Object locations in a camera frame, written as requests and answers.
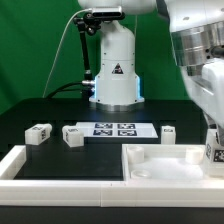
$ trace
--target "white block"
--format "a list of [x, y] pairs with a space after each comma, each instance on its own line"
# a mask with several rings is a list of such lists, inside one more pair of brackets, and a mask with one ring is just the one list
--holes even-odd
[[200, 147], [187, 147], [185, 160], [192, 165], [199, 165], [203, 161], [204, 150]]
[[162, 145], [175, 145], [175, 143], [176, 143], [175, 127], [162, 126], [162, 129], [161, 129], [161, 144]]
[[208, 176], [224, 177], [224, 147], [217, 142], [217, 130], [208, 129], [203, 162]]
[[128, 162], [129, 163], [143, 163], [144, 162], [144, 148], [141, 146], [130, 145], [127, 147]]
[[37, 124], [25, 131], [25, 141], [29, 145], [40, 145], [50, 138], [52, 126], [50, 124]]
[[84, 133], [76, 126], [64, 126], [62, 128], [63, 140], [69, 147], [84, 146]]

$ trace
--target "cable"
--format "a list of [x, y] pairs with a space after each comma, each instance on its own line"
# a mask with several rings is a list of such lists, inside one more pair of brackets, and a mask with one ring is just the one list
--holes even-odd
[[137, 29], [138, 29], [138, 16], [135, 16], [135, 38], [137, 36]]
[[66, 26], [65, 26], [65, 29], [64, 29], [64, 32], [62, 34], [62, 37], [61, 37], [61, 40], [60, 40], [60, 43], [58, 45], [58, 49], [57, 49], [57, 52], [56, 52], [56, 55], [55, 55], [55, 58], [54, 58], [54, 62], [53, 62], [53, 65], [52, 65], [52, 68], [51, 68], [51, 71], [49, 73], [49, 76], [48, 76], [48, 79], [47, 79], [47, 82], [46, 82], [46, 85], [45, 85], [45, 89], [44, 89], [44, 93], [43, 93], [43, 98], [45, 97], [45, 94], [46, 94], [46, 91], [47, 91], [47, 87], [48, 87], [48, 84], [49, 84], [49, 81], [51, 79], [51, 76], [53, 74], [53, 71], [54, 71], [54, 68], [55, 68], [55, 65], [56, 65], [56, 62], [58, 60], [58, 55], [59, 55], [59, 52], [61, 50], [61, 46], [62, 46], [62, 43], [65, 39], [65, 34], [68, 30], [68, 27], [70, 25], [70, 23], [72, 22], [73, 18], [76, 17], [78, 14], [82, 13], [82, 12], [89, 12], [91, 11], [91, 9], [84, 9], [84, 10], [81, 10], [81, 11], [78, 11], [76, 12], [70, 19], [69, 21], [67, 22]]
[[65, 88], [68, 88], [70, 86], [76, 86], [76, 85], [82, 85], [82, 82], [71, 82], [71, 83], [68, 83], [66, 85], [63, 85], [61, 87], [59, 87], [58, 89], [56, 89], [55, 91], [53, 91], [52, 93], [48, 94], [46, 96], [46, 98], [50, 99], [52, 98], [55, 94], [57, 94], [58, 92], [62, 92], [65, 90]]

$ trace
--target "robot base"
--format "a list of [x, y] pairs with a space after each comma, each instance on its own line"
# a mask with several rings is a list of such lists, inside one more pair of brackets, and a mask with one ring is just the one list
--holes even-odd
[[94, 109], [104, 110], [108, 112], [127, 112], [144, 108], [144, 101], [129, 105], [110, 105], [98, 102], [90, 102], [90, 107]]

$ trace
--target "small white cube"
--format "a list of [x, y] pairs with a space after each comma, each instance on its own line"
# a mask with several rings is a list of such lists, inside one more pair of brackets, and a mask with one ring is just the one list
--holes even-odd
[[176, 143], [175, 127], [162, 126], [162, 129], [161, 129], [161, 144], [162, 145], [175, 145], [175, 143]]
[[69, 147], [84, 146], [84, 133], [77, 129], [76, 126], [64, 126], [62, 128], [63, 140]]
[[36, 124], [25, 131], [25, 141], [28, 145], [40, 145], [50, 138], [52, 126], [50, 124]]

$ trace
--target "black cable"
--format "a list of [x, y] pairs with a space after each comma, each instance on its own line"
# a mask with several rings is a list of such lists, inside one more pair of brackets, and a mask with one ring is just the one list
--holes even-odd
[[66, 89], [70, 86], [76, 86], [76, 85], [82, 85], [82, 82], [71, 82], [71, 83], [68, 83], [66, 85], [63, 85], [63, 86], [59, 87], [58, 89], [56, 89], [55, 91], [53, 91], [52, 93], [48, 94], [46, 96], [46, 98], [51, 99], [58, 92], [61, 92], [62, 90]]

